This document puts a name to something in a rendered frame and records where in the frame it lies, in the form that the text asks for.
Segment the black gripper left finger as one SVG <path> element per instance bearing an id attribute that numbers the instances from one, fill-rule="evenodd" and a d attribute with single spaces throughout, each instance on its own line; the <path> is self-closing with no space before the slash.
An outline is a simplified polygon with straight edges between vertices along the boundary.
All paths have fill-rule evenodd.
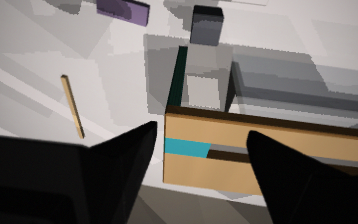
<path id="1" fill-rule="evenodd" d="M 66 194 L 77 224 L 127 224 L 157 125 L 147 122 L 92 147 L 0 135 L 0 186 Z"/>

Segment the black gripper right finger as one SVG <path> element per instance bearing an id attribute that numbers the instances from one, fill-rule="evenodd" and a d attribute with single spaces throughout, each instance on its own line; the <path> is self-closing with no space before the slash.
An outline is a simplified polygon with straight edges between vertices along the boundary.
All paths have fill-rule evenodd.
<path id="1" fill-rule="evenodd" d="M 246 145 L 273 224 L 358 224 L 358 176 L 254 130 Z"/>

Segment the small purple block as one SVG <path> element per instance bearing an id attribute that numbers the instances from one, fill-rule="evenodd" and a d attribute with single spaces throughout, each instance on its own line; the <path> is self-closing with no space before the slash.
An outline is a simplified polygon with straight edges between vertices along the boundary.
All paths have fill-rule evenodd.
<path id="1" fill-rule="evenodd" d="M 96 0 L 96 14 L 107 15 L 146 27 L 150 5 L 134 0 Z"/>

